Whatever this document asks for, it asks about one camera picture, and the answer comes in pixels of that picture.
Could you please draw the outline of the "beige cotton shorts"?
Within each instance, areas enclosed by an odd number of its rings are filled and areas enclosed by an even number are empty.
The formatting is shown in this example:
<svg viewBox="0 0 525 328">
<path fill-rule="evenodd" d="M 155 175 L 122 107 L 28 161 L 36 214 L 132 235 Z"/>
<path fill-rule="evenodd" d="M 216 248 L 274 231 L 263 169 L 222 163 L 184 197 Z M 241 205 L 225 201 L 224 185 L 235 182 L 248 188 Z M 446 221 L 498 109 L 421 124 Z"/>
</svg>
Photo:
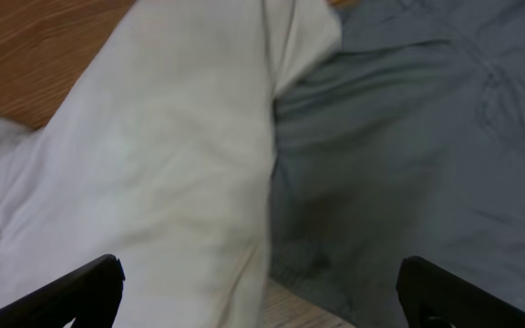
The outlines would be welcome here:
<svg viewBox="0 0 525 328">
<path fill-rule="evenodd" d="M 257 326 L 273 100 L 340 37 L 324 0 L 135 3 L 43 128 L 0 118 L 0 308 L 110 253 L 118 327 Z"/>
</svg>

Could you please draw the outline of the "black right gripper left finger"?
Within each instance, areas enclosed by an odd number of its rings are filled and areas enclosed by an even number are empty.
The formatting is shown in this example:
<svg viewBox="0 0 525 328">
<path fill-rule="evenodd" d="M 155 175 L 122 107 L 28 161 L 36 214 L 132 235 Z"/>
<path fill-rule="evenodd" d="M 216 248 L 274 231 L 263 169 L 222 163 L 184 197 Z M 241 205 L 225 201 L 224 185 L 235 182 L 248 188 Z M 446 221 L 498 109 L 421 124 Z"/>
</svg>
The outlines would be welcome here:
<svg viewBox="0 0 525 328">
<path fill-rule="evenodd" d="M 0 309 L 0 328 L 111 328 L 125 274 L 103 255 Z"/>
</svg>

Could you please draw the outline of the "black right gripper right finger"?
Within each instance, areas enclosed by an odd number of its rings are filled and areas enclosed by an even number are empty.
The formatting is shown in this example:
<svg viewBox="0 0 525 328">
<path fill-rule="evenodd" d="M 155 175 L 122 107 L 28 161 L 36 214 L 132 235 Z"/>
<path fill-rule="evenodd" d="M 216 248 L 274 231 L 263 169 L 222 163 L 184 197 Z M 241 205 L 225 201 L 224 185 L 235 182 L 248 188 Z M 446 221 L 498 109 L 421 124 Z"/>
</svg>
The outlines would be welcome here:
<svg viewBox="0 0 525 328">
<path fill-rule="evenodd" d="M 398 300 L 409 328 L 525 328 L 525 312 L 418 256 L 402 260 Z"/>
</svg>

